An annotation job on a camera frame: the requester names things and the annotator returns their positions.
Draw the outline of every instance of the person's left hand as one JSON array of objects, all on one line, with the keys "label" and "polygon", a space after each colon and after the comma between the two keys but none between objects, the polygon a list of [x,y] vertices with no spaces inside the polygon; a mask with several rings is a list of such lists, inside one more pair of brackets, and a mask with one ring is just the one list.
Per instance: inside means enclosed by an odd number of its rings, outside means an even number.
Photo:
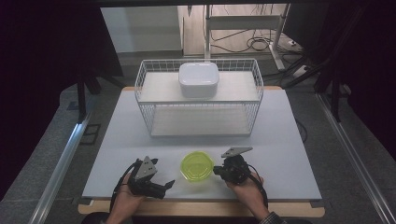
[{"label": "person's left hand", "polygon": [[133,195],[127,185],[130,174],[126,175],[122,181],[116,200],[113,204],[110,216],[106,224],[121,223],[130,218],[137,210],[139,205],[146,199],[146,196]]}]

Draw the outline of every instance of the hand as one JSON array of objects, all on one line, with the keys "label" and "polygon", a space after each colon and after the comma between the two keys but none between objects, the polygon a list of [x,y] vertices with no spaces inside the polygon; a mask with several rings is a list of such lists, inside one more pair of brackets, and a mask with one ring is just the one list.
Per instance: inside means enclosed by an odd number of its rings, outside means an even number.
[{"label": "hand", "polygon": [[[251,173],[256,179],[264,180],[261,176]],[[248,178],[244,183],[235,185],[231,182],[226,182],[227,187],[230,188],[238,198],[239,202],[244,204],[255,218],[263,220],[270,214],[268,209],[264,206],[262,194],[257,188],[256,184]]]},{"label": "hand", "polygon": [[130,218],[137,210],[139,205],[146,199],[146,196],[133,195],[129,190],[128,179],[131,174],[124,177],[122,185],[117,193],[113,209],[108,217],[106,224],[122,223]]}]

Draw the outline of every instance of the green bowl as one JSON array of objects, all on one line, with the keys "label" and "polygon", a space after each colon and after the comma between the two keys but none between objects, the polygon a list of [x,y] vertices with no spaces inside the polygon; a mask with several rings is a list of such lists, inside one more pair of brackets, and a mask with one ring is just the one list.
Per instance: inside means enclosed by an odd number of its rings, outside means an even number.
[{"label": "green bowl", "polygon": [[194,151],[181,161],[180,171],[188,181],[197,182],[212,174],[213,165],[212,159],[205,152]]}]

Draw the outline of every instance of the white wire basket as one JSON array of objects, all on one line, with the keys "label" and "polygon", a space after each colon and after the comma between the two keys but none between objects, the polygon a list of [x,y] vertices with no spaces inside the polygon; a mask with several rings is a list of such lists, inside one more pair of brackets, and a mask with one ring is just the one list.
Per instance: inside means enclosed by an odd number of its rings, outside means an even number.
[{"label": "white wire basket", "polygon": [[[215,63],[217,93],[210,99],[182,95],[183,63]],[[135,97],[151,136],[249,136],[262,102],[262,75],[255,59],[145,60]]]}]

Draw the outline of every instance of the white wall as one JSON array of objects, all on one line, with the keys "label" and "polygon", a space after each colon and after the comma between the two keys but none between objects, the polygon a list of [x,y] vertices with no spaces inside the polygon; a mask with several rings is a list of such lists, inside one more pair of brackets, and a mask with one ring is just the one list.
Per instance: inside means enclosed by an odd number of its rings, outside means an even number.
[{"label": "white wall", "polygon": [[117,53],[181,50],[177,7],[101,8]]}]

